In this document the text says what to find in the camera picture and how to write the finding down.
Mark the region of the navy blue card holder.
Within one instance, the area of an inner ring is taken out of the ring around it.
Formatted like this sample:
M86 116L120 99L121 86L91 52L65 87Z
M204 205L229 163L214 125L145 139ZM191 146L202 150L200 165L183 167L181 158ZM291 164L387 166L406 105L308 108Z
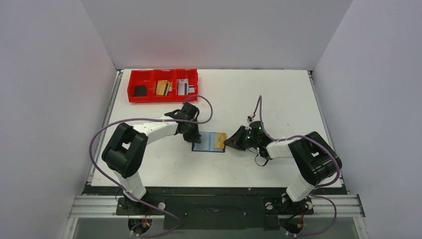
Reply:
M192 143L192 151L195 152L225 152L224 149L213 149L214 135L216 132L200 132L201 134L201 143Z

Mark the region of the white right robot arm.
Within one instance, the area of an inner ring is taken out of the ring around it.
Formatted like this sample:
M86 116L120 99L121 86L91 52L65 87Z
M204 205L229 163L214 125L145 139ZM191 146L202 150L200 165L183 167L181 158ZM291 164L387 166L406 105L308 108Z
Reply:
M282 209L288 213L298 209L312 191L332 185L340 177L340 158L316 131L273 139L260 121L252 121L249 126L240 126L224 144L242 151L254 148L266 161L288 159L296 163L298 178L280 200Z

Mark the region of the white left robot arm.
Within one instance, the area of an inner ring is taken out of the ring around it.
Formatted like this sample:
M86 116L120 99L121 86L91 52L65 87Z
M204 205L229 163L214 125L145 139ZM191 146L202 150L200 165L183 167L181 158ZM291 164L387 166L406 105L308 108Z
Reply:
M130 126L118 124L104 151L102 160L115 173L129 199L129 208L136 214L148 209L147 191L138 170L147 145L162 138L182 134L187 142L201 142L198 124L199 109L184 103L182 108L165 113L157 121Z

